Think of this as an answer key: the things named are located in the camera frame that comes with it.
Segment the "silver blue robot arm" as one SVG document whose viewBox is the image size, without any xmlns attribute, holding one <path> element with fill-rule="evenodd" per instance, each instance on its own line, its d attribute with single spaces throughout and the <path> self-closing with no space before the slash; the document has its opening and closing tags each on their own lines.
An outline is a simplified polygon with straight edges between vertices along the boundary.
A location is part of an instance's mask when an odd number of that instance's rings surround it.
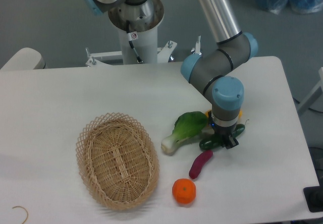
<svg viewBox="0 0 323 224">
<path fill-rule="evenodd" d="M 157 28 L 164 18 L 160 0 L 84 0 L 96 15 L 108 13 L 117 28 L 123 63 L 167 62 L 170 54 L 157 48 Z M 233 135 L 244 99 L 244 87 L 229 73 L 254 57 L 256 39 L 243 33 L 228 0 L 198 0 L 206 16 L 217 49 L 203 57 L 199 52 L 185 58 L 182 76 L 212 106 L 209 122 L 227 149 L 238 145 Z"/>
</svg>

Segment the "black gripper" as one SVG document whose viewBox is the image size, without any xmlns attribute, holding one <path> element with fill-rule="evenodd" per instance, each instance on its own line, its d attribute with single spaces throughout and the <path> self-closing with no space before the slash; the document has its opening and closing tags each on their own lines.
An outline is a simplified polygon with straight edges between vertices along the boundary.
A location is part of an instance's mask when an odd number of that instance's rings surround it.
<svg viewBox="0 0 323 224">
<path fill-rule="evenodd" d="M 208 117 L 208 126 L 220 136 L 222 147 L 225 147 L 226 149 L 231 149 L 239 145 L 238 140 L 233 136 L 237 120 L 238 118 L 229 121 L 220 120 L 218 118 L 213 118 L 212 113 Z"/>
</svg>

